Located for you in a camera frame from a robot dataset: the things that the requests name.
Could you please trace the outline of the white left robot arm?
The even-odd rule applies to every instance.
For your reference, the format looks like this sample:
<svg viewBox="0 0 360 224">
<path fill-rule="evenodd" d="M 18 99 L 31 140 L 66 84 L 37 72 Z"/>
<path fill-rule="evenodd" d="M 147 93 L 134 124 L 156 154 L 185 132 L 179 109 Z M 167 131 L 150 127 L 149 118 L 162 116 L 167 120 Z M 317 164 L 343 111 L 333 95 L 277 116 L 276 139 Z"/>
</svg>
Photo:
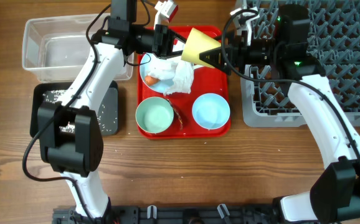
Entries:
<svg viewBox="0 0 360 224">
<path fill-rule="evenodd" d="M 133 53 L 178 56 L 173 42 L 179 36 L 167 26 L 178 6 L 162 1 L 155 9 L 149 19 L 154 26 L 148 29 L 136 21 L 136 1 L 111 2 L 109 16 L 98 14 L 102 27 L 86 35 L 90 53 L 76 79 L 56 102 L 43 102 L 32 115 L 32 142 L 40 144 L 41 159 L 68 183 L 76 201 L 76 223 L 113 222 L 97 171 L 103 155 L 97 113 L 113 79 Z"/>
</svg>

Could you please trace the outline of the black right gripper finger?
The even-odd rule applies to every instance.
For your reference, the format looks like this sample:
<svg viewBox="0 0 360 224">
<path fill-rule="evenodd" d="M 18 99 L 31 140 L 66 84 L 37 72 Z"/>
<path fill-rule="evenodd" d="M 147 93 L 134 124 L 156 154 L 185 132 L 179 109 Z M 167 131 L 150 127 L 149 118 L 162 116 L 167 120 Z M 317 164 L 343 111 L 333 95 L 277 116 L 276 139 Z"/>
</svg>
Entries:
<svg viewBox="0 0 360 224">
<path fill-rule="evenodd" d="M 199 59 L 202 61 L 220 61 L 224 59 L 224 52 L 230 50 L 229 46 L 216 47 L 210 50 L 203 51 L 199 54 Z"/>
<path fill-rule="evenodd" d="M 209 60 L 209 59 L 204 59 L 203 62 L 206 63 L 207 67 L 216 68 L 216 69 L 222 71 L 223 73 L 225 73 L 226 75 L 231 74 L 231 69 L 225 62 L 222 62 L 220 60 L 215 61 L 215 60 Z"/>
</svg>

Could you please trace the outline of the light blue bowl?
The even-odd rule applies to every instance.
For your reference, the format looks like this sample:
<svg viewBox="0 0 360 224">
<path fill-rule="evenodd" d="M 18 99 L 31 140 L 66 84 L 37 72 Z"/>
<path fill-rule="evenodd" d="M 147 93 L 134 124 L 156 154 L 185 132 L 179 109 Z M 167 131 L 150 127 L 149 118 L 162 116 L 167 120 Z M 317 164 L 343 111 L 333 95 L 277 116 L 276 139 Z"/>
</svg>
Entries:
<svg viewBox="0 0 360 224">
<path fill-rule="evenodd" d="M 206 93 L 194 101 L 192 117 L 204 129 L 219 129 L 230 120 L 230 106 L 223 96 Z"/>
</svg>

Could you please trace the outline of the pile of rice grains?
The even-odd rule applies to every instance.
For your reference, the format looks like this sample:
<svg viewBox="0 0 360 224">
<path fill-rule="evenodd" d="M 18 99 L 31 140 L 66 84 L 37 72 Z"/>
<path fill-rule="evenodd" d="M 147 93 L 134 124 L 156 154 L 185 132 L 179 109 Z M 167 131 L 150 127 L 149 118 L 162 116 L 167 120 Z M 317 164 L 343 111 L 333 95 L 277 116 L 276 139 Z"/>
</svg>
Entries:
<svg viewBox="0 0 360 224">
<path fill-rule="evenodd" d="M 43 101 L 55 103 L 65 90 L 51 90 L 42 94 Z M 109 88 L 98 109 L 97 121 L 103 136 L 114 135 L 118 131 L 118 90 Z"/>
</svg>

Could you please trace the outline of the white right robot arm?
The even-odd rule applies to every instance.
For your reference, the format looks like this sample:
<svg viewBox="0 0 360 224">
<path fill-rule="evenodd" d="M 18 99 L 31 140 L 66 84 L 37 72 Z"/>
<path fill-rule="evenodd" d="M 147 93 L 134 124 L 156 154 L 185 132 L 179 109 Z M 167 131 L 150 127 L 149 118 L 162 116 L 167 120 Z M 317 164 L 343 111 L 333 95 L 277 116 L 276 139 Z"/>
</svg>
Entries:
<svg viewBox="0 0 360 224">
<path fill-rule="evenodd" d="M 307 8 L 279 8 L 272 39 L 236 37 L 224 29 L 220 45 L 199 54 L 216 69 L 245 78 L 247 65 L 268 65 L 272 80 L 297 107 L 322 156 L 324 172 L 305 193 L 273 201 L 277 223 L 338 223 L 360 218 L 360 135 L 333 95 L 325 69 L 308 52 Z"/>
</svg>

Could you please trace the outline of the yellow plastic cup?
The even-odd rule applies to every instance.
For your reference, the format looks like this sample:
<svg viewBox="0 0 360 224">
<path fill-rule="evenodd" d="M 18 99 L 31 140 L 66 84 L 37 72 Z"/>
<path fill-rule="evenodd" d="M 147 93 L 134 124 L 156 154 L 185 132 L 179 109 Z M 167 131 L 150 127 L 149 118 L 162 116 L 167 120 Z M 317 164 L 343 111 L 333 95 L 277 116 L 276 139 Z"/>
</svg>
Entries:
<svg viewBox="0 0 360 224">
<path fill-rule="evenodd" d="M 196 28 L 192 28 L 182 51 L 181 60 L 214 68 L 199 58 L 199 54 L 208 50 L 216 49 L 221 43 Z"/>
</svg>

